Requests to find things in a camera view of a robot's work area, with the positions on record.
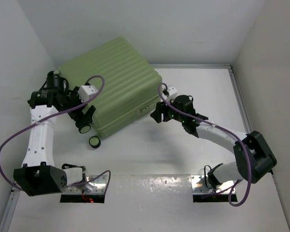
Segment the green suitcase blue lining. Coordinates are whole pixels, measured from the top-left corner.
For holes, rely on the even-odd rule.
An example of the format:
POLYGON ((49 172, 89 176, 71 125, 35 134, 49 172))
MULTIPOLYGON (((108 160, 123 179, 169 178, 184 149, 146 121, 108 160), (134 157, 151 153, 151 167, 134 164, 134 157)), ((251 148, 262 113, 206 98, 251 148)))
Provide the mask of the green suitcase blue lining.
POLYGON ((92 148, 133 121, 155 109, 160 101, 158 86, 162 77, 123 37, 113 39, 61 64, 55 73, 67 79, 69 86, 86 81, 101 93, 85 107, 95 107, 91 123, 95 135, 89 139, 92 148))

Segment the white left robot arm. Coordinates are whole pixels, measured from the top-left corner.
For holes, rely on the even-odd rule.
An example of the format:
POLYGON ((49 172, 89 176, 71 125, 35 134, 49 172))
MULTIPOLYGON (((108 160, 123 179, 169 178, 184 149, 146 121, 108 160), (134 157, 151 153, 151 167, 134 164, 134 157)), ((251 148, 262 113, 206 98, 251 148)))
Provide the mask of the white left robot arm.
POLYGON ((27 153, 14 180, 29 196, 63 193, 67 187, 86 182, 84 166, 58 168, 53 158, 53 140, 58 114, 68 114, 80 133, 91 129, 95 107, 83 109, 99 91, 89 82, 69 89, 69 82, 54 71, 48 73, 44 85, 31 94, 28 101, 31 126, 27 153))

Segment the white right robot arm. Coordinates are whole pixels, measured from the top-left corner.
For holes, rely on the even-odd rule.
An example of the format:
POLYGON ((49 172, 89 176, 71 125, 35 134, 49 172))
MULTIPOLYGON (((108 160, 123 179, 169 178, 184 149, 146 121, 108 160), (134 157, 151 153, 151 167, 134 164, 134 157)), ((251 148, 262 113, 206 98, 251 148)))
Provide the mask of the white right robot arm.
POLYGON ((157 123, 176 120, 188 134, 211 141, 234 154, 234 162, 218 164, 208 172, 206 181, 213 188, 234 180, 255 184, 277 164, 260 132, 238 132, 214 125, 208 117, 196 113, 191 96, 180 95, 169 103, 158 102, 150 116, 157 123))

